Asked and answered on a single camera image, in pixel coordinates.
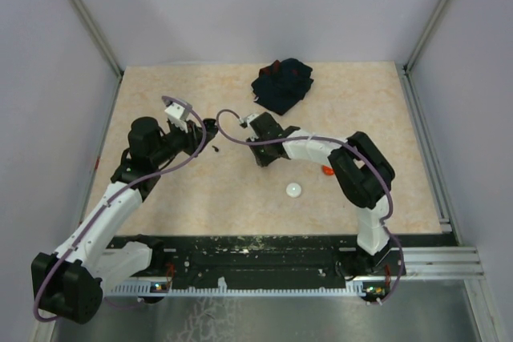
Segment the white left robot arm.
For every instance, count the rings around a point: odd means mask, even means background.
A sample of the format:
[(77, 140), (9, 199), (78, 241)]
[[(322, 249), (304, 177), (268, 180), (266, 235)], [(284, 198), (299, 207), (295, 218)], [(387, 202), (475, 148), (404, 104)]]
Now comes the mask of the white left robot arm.
[(58, 318), (85, 324), (104, 297), (135, 273), (160, 274), (167, 265), (162, 243), (138, 235), (121, 249), (108, 251), (115, 233), (142, 205), (161, 175), (172, 172), (180, 153), (196, 157), (218, 131), (215, 119), (168, 121), (164, 132), (152, 117), (136, 119), (120, 165), (90, 215), (50, 254), (39, 253), (31, 264), (34, 318)]

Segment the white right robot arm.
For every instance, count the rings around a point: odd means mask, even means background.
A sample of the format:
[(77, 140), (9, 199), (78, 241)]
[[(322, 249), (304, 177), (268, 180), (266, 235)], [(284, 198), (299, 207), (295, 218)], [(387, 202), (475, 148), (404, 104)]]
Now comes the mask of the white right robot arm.
[(282, 128), (269, 113), (240, 120), (251, 130), (246, 139), (256, 163), (301, 160), (330, 168), (344, 194), (357, 208), (356, 257), (363, 272), (373, 275), (386, 266), (390, 234), (385, 222), (394, 210), (391, 184), (395, 171), (370, 137), (357, 131), (347, 139), (321, 137), (300, 127)]

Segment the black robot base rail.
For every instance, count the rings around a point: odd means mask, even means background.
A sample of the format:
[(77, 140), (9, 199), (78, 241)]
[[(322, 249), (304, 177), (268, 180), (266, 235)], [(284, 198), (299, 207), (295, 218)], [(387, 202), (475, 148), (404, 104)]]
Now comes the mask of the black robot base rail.
[(354, 235), (150, 235), (157, 260), (137, 278), (162, 277), (174, 289), (232, 290), (344, 288), (358, 278), (402, 272), (397, 246), (376, 267), (356, 257)]

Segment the orange earbud charging case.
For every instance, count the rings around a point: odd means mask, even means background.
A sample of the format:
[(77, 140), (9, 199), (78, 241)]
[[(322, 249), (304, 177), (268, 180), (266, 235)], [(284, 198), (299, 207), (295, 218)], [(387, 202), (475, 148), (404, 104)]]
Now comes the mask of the orange earbud charging case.
[(334, 170), (330, 167), (327, 167), (327, 166), (323, 166), (322, 168), (322, 172), (327, 175), (327, 176), (333, 176), (334, 175)]

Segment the white earbud charging case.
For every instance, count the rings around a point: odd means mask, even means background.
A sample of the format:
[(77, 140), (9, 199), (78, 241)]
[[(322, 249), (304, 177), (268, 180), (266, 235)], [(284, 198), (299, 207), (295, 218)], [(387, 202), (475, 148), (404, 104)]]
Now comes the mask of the white earbud charging case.
[(285, 188), (285, 192), (291, 198), (298, 198), (301, 196), (302, 187), (299, 183), (289, 183)]

